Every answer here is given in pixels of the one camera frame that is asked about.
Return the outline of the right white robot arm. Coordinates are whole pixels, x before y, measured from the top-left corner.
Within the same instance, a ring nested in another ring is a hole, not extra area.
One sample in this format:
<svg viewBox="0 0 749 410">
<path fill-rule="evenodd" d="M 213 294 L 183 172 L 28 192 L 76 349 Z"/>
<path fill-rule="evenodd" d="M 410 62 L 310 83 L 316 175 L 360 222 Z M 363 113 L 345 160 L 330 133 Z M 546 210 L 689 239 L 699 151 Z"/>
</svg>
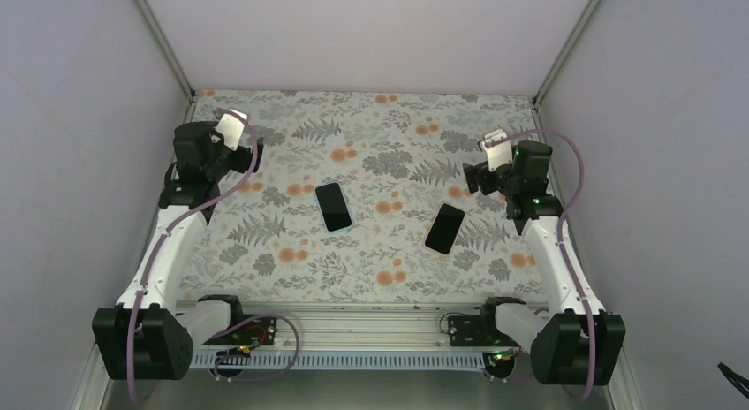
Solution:
<svg viewBox="0 0 749 410">
<path fill-rule="evenodd" d="M 498 139 L 479 147 L 487 160 L 465 166 L 469 189 L 505 198 L 506 216 L 535 259 L 549 312 L 541 317 L 520 300 L 501 298 L 480 319 L 480 338 L 488 345 L 510 338 L 528 351 L 539 383 L 608 384 L 624 342 L 624 320 L 595 296 L 570 244 L 563 205 L 548 190 L 552 147 Z"/>
</svg>

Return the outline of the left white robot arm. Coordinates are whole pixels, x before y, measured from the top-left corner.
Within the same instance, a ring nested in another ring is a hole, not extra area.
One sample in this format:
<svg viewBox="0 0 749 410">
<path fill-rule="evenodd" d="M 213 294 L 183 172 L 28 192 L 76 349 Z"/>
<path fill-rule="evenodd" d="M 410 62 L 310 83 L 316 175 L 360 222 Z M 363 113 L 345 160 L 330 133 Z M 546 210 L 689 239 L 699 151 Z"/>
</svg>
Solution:
<svg viewBox="0 0 749 410">
<path fill-rule="evenodd" d="M 175 162 L 165 173 L 156 228 L 132 282 L 111 308 L 92 321 L 95 342 L 113 380 L 178 380 L 193 351 L 213 336 L 225 344 L 246 331 L 238 298 L 209 295 L 177 311 L 188 258 L 224 198 L 220 182 L 232 171 L 256 171 L 262 145 L 243 147 L 248 124 L 229 112 L 218 121 L 191 122 L 174 131 Z"/>
</svg>

